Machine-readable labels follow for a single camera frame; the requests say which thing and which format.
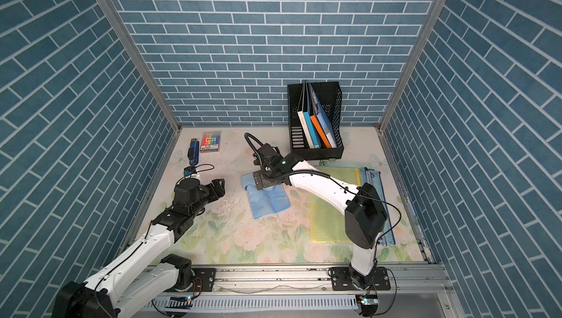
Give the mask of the light blue cleaning cloth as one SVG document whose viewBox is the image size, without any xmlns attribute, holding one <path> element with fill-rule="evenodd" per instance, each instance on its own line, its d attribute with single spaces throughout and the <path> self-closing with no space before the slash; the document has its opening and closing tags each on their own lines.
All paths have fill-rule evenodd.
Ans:
<svg viewBox="0 0 562 318">
<path fill-rule="evenodd" d="M 281 185 L 258 190 L 253 174 L 241 177 L 241 185 L 247 192 L 250 210 L 254 219 L 279 214 L 290 208 L 290 201 Z"/>
</svg>

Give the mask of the yellow mesh document bag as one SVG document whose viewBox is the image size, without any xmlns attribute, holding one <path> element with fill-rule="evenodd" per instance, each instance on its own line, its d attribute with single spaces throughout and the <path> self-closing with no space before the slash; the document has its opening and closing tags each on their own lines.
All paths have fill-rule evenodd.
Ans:
<svg viewBox="0 0 562 318">
<path fill-rule="evenodd" d="M 360 185 L 361 172 L 358 168 L 319 166 L 318 169 L 342 182 Z M 312 242 L 352 244 L 345 233 L 345 218 L 341 212 L 313 194 L 309 194 L 308 201 Z"/>
</svg>

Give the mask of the blue mesh document bag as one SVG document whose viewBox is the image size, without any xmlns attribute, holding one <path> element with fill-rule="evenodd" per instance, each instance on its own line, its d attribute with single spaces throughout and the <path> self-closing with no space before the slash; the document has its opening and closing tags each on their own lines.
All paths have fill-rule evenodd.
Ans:
<svg viewBox="0 0 562 318">
<path fill-rule="evenodd" d="M 367 167 L 359 168 L 359 177 L 360 177 L 361 185 L 365 183 L 373 185 L 373 172 L 374 170 L 369 169 Z"/>
</svg>

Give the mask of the green mesh document bag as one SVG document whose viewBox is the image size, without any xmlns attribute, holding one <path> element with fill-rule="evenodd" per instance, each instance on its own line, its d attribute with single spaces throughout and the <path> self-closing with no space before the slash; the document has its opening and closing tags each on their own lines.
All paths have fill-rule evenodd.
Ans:
<svg viewBox="0 0 562 318">
<path fill-rule="evenodd" d="M 364 161 L 345 161 L 345 160 L 320 160 L 318 163 L 322 167 L 345 167 L 345 168 L 367 168 L 373 169 L 373 166 L 369 162 Z"/>
</svg>

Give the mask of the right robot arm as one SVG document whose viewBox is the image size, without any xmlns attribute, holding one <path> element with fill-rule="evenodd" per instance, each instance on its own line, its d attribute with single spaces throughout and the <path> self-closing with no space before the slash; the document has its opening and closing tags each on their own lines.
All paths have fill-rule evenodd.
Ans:
<svg viewBox="0 0 562 318">
<path fill-rule="evenodd" d="M 303 189 L 327 202 L 344 217 L 345 234 L 353 243 L 351 273 L 366 280 L 376 268 L 378 240 L 383 234 L 388 212 L 376 188 L 345 183 L 313 167 L 296 154 L 282 156 L 279 149 L 249 143 L 259 170 L 253 173 L 256 189 L 286 184 Z"/>
</svg>

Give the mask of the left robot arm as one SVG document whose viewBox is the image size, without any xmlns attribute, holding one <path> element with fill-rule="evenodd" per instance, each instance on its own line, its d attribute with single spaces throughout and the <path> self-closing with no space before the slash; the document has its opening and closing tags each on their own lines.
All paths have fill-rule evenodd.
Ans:
<svg viewBox="0 0 562 318">
<path fill-rule="evenodd" d="M 82 283 L 71 281 L 59 290 L 53 317 L 132 317 L 166 290 L 201 290 L 190 259 L 167 254 L 193 226 L 207 204 L 225 196 L 224 179 L 207 185 L 183 178 L 174 199 L 155 217 L 148 230 L 116 259 Z"/>
</svg>

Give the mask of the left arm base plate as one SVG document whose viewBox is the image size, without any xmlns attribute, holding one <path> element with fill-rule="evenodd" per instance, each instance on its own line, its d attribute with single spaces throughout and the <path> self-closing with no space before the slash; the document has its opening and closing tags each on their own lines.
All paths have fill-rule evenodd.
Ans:
<svg viewBox="0 0 562 318">
<path fill-rule="evenodd" d="M 174 285 L 165 290 L 165 293 L 207 293 L 211 292 L 217 274 L 216 268 L 192 268 L 190 271 L 179 272 Z"/>
</svg>

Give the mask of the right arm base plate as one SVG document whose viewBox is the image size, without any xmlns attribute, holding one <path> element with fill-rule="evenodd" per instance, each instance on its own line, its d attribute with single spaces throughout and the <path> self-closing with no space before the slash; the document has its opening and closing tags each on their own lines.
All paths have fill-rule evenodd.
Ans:
<svg viewBox="0 0 562 318">
<path fill-rule="evenodd" d="M 373 270 L 363 276 L 360 272 L 348 267 L 332 267 L 327 270 L 331 279 L 332 289 L 334 291 L 351 291 L 351 290 L 382 290 L 391 289 L 389 275 L 384 267 L 375 267 Z"/>
</svg>

